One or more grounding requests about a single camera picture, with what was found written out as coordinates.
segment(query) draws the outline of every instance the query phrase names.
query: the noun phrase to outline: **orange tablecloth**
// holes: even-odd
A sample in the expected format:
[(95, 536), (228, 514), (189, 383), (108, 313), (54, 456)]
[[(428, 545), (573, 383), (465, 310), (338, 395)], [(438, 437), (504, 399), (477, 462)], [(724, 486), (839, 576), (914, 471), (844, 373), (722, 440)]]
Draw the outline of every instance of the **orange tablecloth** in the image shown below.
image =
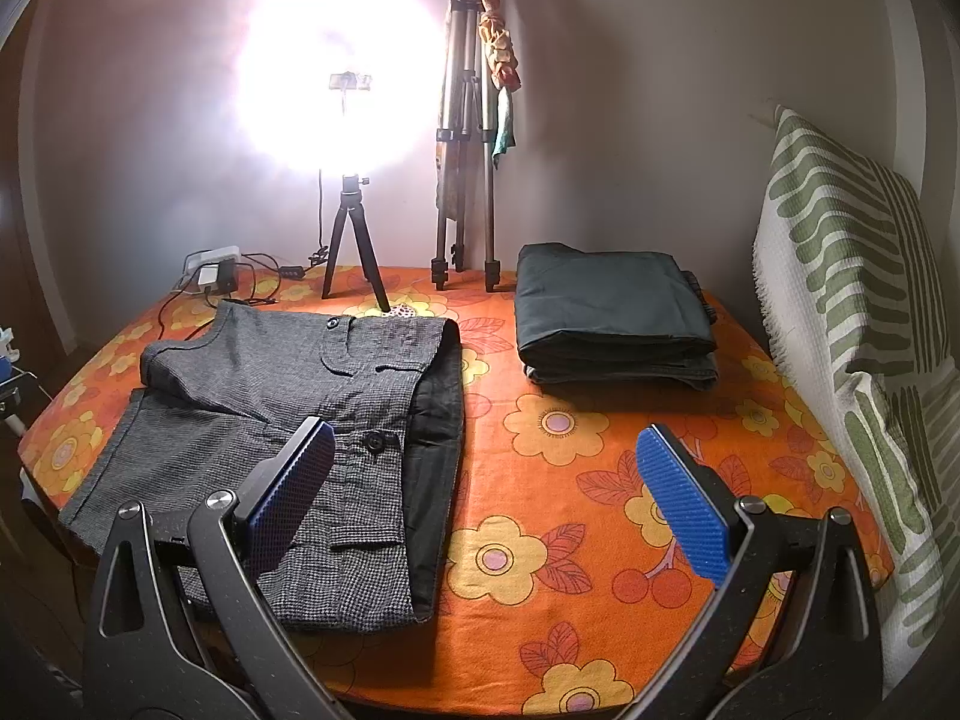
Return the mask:
[[(379, 314), (359, 269), (340, 269), (334, 298), (320, 274), (280, 287), (267, 310)], [(557, 713), (628, 702), (693, 620), (712, 585), (690, 570), (637, 474), (637, 432), (666, 422), (737, 494), (777, 512), (853, 513), (872, 579), (893, 565), (856, 484), (763, 350), (717, 305), (720, 384), (552, 386), (523, 375), (512, 293), (482, 274), (434, 292), (422, 269), (384, 269), (392, 305), (450, 317), (464, 343), (467, 440), (448, 570), (431, 623), (388, 634), (298, 635), (338, 693), (405, 709)], [(275, 277), (259, 274), (258, 295)], [(239, 293), (250, 289), (242, 282)], [(56, 396), (20, 445), (32, 477), (61, 507), (112, 432), (157, 308), (108, 343)], [(201, 298), (164, 311), (165, 338), (212, 319)], [(760, 654), (784, 597), (774, 576), (738, 662)]]

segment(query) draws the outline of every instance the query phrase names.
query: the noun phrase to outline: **button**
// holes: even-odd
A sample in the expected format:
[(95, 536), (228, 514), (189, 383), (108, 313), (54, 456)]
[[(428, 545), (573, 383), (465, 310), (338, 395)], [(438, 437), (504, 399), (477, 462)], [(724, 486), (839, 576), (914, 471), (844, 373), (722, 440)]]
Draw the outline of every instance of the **button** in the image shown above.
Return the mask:
[(363, 443), (374, 455), (378, 455), (387, 445), (387, 440), (380, 431), (371, 430), (366, 436), (363, 436)]

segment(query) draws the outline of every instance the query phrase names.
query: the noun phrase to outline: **teal fabric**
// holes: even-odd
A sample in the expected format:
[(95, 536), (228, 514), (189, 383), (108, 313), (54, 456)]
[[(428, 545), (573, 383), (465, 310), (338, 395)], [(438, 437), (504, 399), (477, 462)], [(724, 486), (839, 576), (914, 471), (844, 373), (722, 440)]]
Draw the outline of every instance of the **teal fabric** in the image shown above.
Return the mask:
[(668, 254), (527, 245), (515, 310), (517, 351), (535, 382), (716, 383), (709, 318)]

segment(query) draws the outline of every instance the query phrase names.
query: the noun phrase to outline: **blue object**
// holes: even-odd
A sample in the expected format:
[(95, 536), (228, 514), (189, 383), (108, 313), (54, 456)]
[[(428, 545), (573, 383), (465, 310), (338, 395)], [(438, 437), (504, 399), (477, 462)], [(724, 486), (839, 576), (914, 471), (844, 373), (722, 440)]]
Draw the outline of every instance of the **blue object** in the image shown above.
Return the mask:
[(290, 548), (310, 505), (333, 467), (333, 428), (318, 422), (293, 455), (247, 521), (244, 567), (256, 579), (274, 571)]
[(730, 530), (688, 467), (696, 461), (664, 433), (669, 429), (659, 426), (640, 432), (637, 470), (693, 570), (720, 586), (731, 566)]

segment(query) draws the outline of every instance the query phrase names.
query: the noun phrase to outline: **pillow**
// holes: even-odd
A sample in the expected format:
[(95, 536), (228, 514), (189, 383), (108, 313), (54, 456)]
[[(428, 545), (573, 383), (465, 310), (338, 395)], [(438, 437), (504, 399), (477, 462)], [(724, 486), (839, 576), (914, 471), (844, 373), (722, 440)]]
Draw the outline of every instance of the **pillow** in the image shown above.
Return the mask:
[(891, 688), (957, 587), (960, 373), (917, 195), (794, 111), (754, 246), (776, 363), (867, 496), (894, 557), (877, 595)]

